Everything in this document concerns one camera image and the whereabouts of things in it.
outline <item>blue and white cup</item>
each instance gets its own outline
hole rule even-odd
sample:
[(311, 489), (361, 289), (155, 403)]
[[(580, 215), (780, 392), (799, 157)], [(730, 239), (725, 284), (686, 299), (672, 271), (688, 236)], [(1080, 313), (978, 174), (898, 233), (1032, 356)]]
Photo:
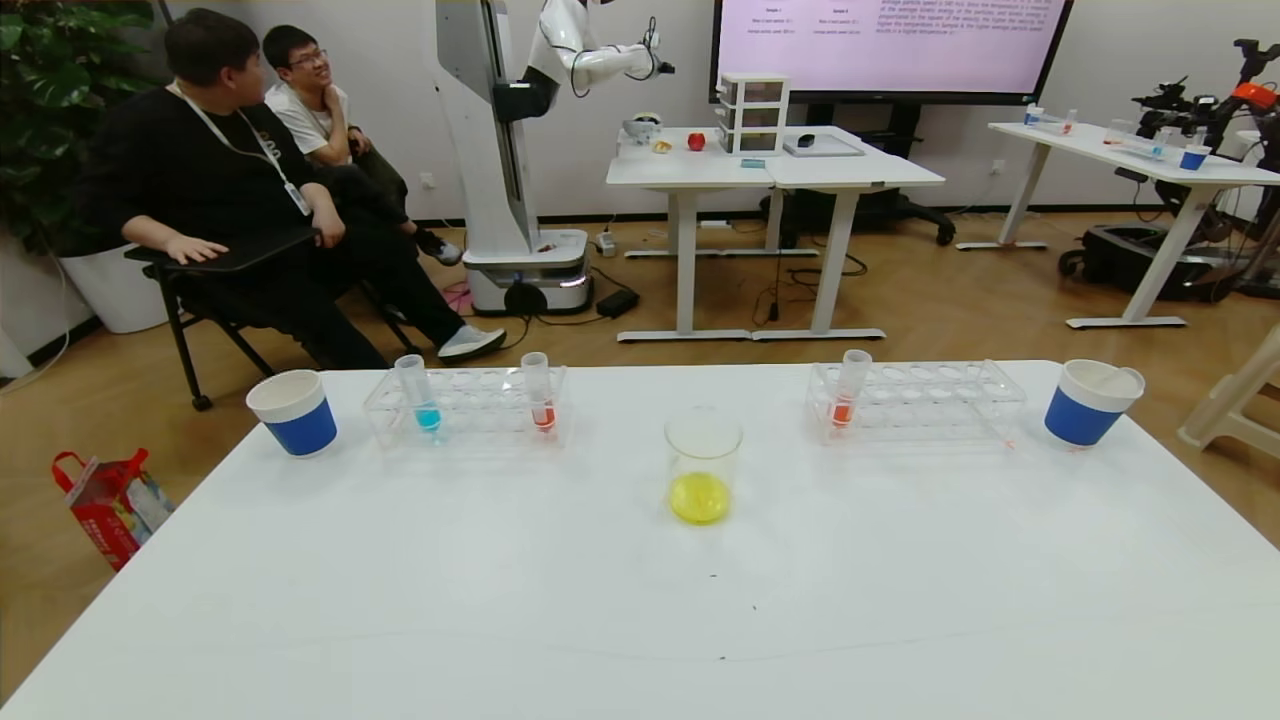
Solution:
[(315, 455), (338, 437), (324, 383), (315, 370), (288, 370), (257, 383), (244, 398), (285, 452)]
[(1062, 365), (1044, 427), (1071, 445), (1094, 446), (1146, 389), (1147, 380), (1133, 368), (1070, 360)]
[(1184, 170), (1198, 170), (1204, 167), (1204, 160), (1208, 159), (1210, 152), (1213, 149), (1208, 145), (1189, 145), (1187, 150), (1183, 150), (1183, 163), (1181, 168)]

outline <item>presentation slide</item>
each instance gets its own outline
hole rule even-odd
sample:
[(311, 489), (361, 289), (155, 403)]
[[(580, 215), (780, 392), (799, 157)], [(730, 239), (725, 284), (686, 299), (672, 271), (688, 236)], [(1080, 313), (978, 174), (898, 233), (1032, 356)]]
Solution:
[(792, 91), (1030, 94), (1066, 0), (724, 0), (719, 72)]

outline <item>blue liquid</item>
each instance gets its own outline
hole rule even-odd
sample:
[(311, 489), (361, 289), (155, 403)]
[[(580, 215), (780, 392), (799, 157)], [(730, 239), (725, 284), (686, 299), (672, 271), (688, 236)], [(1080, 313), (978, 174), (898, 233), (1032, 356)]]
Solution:
[(417, 419), (417, 425), (429, 433), (440, 429), (440, 411), (434, 402), (415, 409), (413, 418)]

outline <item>eyeglasses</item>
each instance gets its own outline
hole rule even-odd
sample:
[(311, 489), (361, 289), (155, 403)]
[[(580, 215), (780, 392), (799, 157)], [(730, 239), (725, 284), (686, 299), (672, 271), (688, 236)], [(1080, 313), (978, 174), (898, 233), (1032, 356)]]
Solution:
[(303, 55), (303, 56), (298, 58), (297, 60), (289, 63), (289, 67), (292, 68), (293, 65), (305, 65), (307, 68), (314, 68), (316, 65), (316, 63), (319, 63), (320, 60), (328, 60), (328, 59), (329, 59), (329, 51), (328, 50), (316, 50), (315, 53), (311, 53), (310, 55)]

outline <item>white sneaker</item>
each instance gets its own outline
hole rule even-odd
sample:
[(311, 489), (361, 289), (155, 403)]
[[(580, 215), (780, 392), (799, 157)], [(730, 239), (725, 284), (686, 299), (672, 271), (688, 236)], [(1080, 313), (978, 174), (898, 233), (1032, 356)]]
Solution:
[(442, 363), (460, 363), (498, 350), (504, 340), (507, 340), (507, 331), (486, 333), (471, 325), (462, 325), (458, 332), (453, 333), (449, 342), (440, 346), (435, 354)]

